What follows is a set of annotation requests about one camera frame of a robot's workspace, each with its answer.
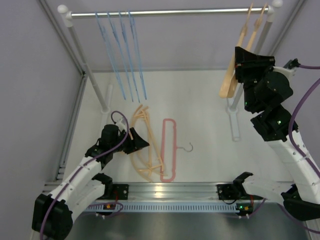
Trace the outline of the beige plastic hanger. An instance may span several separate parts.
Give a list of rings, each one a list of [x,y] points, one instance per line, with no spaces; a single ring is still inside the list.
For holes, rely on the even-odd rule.
[[[154,136],[153,129],[150,123],[150,114],[148,106],[142,104],[135,110],[131,117],[130,127],[134,128],[138,120],[145,123],[147,131],[147,141],[149,143],[147,159],[142,155],[142,151],[130,154],[130,161],[136,173],[147,182],[152,183],[152,175],[156,174],[159,177],[166,176],[165,163],[161,157],[160,148]]]
[[[240,32],[240,35],[239,35],[239,38],[238,38],[238,41],[237,41],[237,44],[236,46],[242,46],[243,44],[243,40],[247,34],[247,31],[248,31],[248,22],[249,22],[249,19],[250,19],[250,15],[251,15],[251,11],[252,11],[252,8],[253,8],[253,5],[254,3],[252,2],[250,7],[248,8],[248,11],[247,11],[247,16],[246,16],[246,20],[241,28],[241,32]],[[220,87],[220,90],[219,90],[219,97],[220,98],[227,98],[228,97],[228,92],[229,92],[229,88],[231,86],[231,81],[232,81],[232,78],[233,78],[233,74],[234,74],[234,70],[235,70],[235,53],[233,53],[232,57],[231,57],[231,60],[229,62],[229,65],[228,65],[228,68],[226,70],[226,73],[224,75],[224,78],[223,78],[223,82],[222,82],[222,85]]]
[[[264,12],[265,12],[265,9],[266,9],[267,5],[268,5],[268,3],[266,2],[265,5],[263,6],[262,10],[261,10],[259,18],[257,18],[255,23],[254,23],[253,32],[252,32],[251,37],[250,37],[250,39],[249,39],[249,41],[247,43],[247,46],[245,48],[247,51],[251,50],[252,45],[253,45],[253,43],[254,43],[254,41],[256,39],[257,32],[258,32],[258,30],[259,30],[259,28],[260,28],[260,26],[262,24],[263,15],[264,15]],[[237,88],[237,85],[238,85],[238,81],[236,79],[236,73],[234,73],[233,76],[232,76],[231,82],[230,82],[227,98],[232,98],[234,96],[236,88]]]

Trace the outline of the blue wire hanger four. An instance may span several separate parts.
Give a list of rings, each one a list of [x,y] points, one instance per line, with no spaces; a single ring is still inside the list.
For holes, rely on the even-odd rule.
[[[140,76],[140,81],[141,81],[141,86],[142,86],[142,91],[143,91],[143,97],[145,100],[147,100],[147,91],[146,91],[146,86],[145,86],[145,81],[144,81],[143,70],[142,70],[142,60],[141,60],[141,55],[140,55],[135,19],[130,11],[128,11],[128,17],[129,17],[129,22],[130,22],[132,38],[133,38],[133,42],[134,42],[134,51],[135,51],[135,56],[136,56],[136,60],[137,60],[137,66],[138,66],[138,71],[139,71],[139,76]]]

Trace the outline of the blue wire hanger two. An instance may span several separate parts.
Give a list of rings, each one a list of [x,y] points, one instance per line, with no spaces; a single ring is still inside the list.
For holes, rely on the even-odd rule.
[[[111,20],[109,12],[107,12],[107,17],[108,17],[109,24],[110,24],[111,29],[112,29],[112,33],[114,35],[114,38],[116,40],[116,43],[117,43],[117,46],[118,46],[118,49],[119,49],[119,52],[120,52],[120,57],[121,57],[121,60],[122,60],[122,63],[123,63],[124,72],[125,72],[127,83],[128,83],[128,87],[129,87],[131,101],[133,102],[134,98],[133,98],[133,92],[132,92],[132,87],[131,87],[131,83],[130,83],[130,77],[129,77],[128,69],[127,69],[127,66],[126,66],[126,63],[125,63],[125,57],[124,57],[124,53],[123,53],[123,50],[122,50],[122,47],[121,47],[121,44],[120,44],[120,40],[119,40],[119,37],[118,37],[117,29],[116,29],[116,26],[115,26],[114,22]]]

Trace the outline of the blue wire hanger one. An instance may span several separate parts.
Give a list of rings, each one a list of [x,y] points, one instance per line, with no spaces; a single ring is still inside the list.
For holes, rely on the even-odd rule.
[[[95,12],[94,14],[95,14],[96,22],[97,22],[99,30],[100,30],[100,34],[101,34],[103,41],[104,41],[104,44],[105,44],[106,52],[109,57],[109,61],[110,61],[112,70],[115,74],[117,83],[119,85],[119,88],[120,88],[122,96],[123,96],[123,99],[126,100],[127,98],[126,98],[125,89],[124,89],[124,86],[123,86],[123,83],[122,83],[122,80],[121,80],[121,77],[120,77],[120,74],[119,74],[119,71],[118,71],[118,68],[116,65],[114,50],[113,50],[112,44],[110,42],[108,31],[106,30],[105,26],[101,23],[101,20],[98,16],[98,13]]]

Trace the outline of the blue wire hanger three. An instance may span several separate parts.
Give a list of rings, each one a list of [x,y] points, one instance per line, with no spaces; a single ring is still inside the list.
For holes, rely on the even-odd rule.
[[[120,20],[120,25],[121,25],[121,31],[122,31],[123,41],[124,41],[124,44],[125,44],[125,49],[126,49],[126,53],[127,53],[127,57],[128,57],[128,64],[129,64],[129,69],[130,69],[130,73],[131,73],[131,78],[132,78],[133,85],[134,85],[134,90],[135,90],[135,92],[136,92],[137,100],[138,100],[138,102],[140,102],[139,91],[138,91],[138,87],[137,87],[137,83],[136,83],[135,73],[134,73],[134,69],[133,69],[133,62],[132,62],[131,52],[130,52],[129,43],[128,43],[128,36],[127,36],[127,31],[126,31],[126,25],[125,25],[125,23],[124,23],[123,20],[122,20],[122,15],[121,15],[121,13],[119,13],[119,20]]]

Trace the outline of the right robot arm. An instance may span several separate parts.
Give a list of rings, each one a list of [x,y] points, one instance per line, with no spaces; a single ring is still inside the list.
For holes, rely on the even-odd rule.
[[[276,202],[295,219],[320,217],[320,169],[302,140],[295,121],[283,102],[293,95],[290,80],[301,67],[297,59],[277,67],[273,56],[254,54],[240,46],[235,53],[235,77],[243,85],[244,108],[254,114],[254,129],[276,153],[293,184],[264,180],[244,172],[233,181],[233,194],[243,199],[259,196]]]

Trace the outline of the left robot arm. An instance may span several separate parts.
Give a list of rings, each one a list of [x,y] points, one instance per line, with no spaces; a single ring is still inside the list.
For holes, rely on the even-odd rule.
[[[75,170],[50,193],[36,198],[31,228],[39,233],[40,239],[64,240],[92,202],[113,196],[113,180],[102,170],[114,154],[129,155],[147,147],[149,143],[133,127],[124,130],[116,124],[105,125],[100,138]]]

